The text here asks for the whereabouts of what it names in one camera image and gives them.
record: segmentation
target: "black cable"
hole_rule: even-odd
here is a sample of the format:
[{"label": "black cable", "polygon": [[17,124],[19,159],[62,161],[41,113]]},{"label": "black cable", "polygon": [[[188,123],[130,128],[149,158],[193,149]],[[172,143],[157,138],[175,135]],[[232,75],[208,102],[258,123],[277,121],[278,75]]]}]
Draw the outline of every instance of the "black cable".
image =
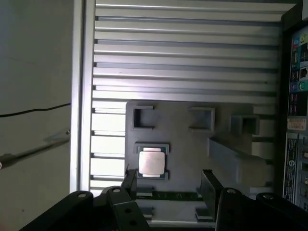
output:
[{"label": "black cable", "polygon": [[51,111],[60,107],[66,107],[71,105],[71,103],[66,103],[66,104],[62,104],[59,106],[55,106],[55,107],[50,107],[50,108],[37,108],[37,109],[31,109],[31,110],[27,110],[27,111],[23,111],[23,112],[16,112],[16,113],[10,113],[10,114],[3,114],[0,115],[0,118],[4,118],[4,117],[10,117],[10,116],[18,116],[18,115],[22,115],[22,114],[26,114],[26,113],[30,113],[30,112],[45,112],[45,111]]}]

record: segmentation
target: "sticker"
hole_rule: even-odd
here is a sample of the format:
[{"label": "sticker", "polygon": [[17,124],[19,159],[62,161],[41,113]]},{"label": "sticker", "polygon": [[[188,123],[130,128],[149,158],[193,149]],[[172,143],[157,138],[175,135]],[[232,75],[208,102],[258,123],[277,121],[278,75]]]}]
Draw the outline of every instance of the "sticker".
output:
[{"label": "sticker", "polygon": [[305,131],[306,124],[307,124],[306,119],[299,119],[299,118],[289,118],[288,119],[288,129],[289,130]]},{"label": "sticker", "polygon": [[308,41],[308,36],[307,36],[307,34],[303,34],[301,37],[300,37],[300,45],[303,45],[303,44],[305,44],[305,43],[307,43],[307,41]]},{"label": "sticker", "polygon": [[286,160],[284,166],[284,199],[294,203],[296,185],[297,139],[287,139]]}]

